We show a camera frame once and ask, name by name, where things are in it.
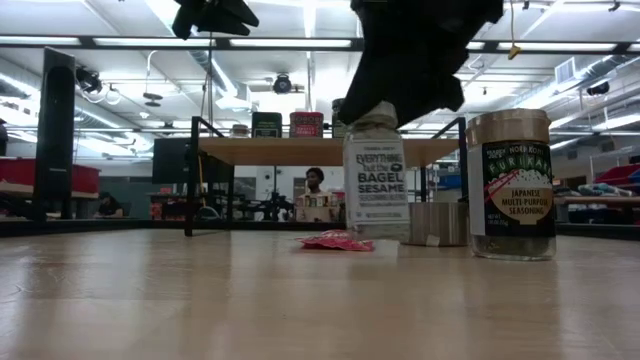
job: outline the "black label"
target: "black label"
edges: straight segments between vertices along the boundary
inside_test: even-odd
[[[486,235],[555,236],[549,146],[484,144],[482,164]]]

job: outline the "pink wrapper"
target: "pink wrapper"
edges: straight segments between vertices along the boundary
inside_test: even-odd
[[[373,241],[357,241],[344,230],[329,230],[320,235],[297,238],[305,248],[373,251]]]

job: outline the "hanging cord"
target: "hanging cord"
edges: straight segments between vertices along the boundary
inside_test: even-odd
[[[149,56],[147,56],[147,78],[144,80],[144,92],[147,93],[149,92],[149,76],[151,75],[151,57],[153,56],[153,54],[157,53],[158,50],[153,50],[151,53],[149,53]]]
[[[511,4],[511,49],[509,49],[509,56],[507,58],[509,60],[513,60],[516,56],[518,56],[518,54],[522,52],[522,49],[516,45],[516,13],[513,9],[513,0],[509,0],[509,3]]]

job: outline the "wooden shelf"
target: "wooden shelf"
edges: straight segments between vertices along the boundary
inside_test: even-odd
[[[640,206],[640,196],[559,196],[554,199],[554,202],[556,205],[603,204]]]
[[[458,140],[406,139],[406,165],[426,166],[457,148]],[[342,139],[201,138],[200,149],[230,165],[342,166]]]

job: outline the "glass jar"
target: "glass jar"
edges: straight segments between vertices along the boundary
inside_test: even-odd
[[[409,239],[404,147],[397,125],[395,108],[383,101],[345,135],[347,230],[357,240]]]
[[[247,125],[234,124],[231,127],[231,134],[229,134],[229,137],[233,139],[248,139],[249,127]]]
[[[556,253],[549,118],[513,109],[466,130],[471,244],[475,255],[548,260]]]

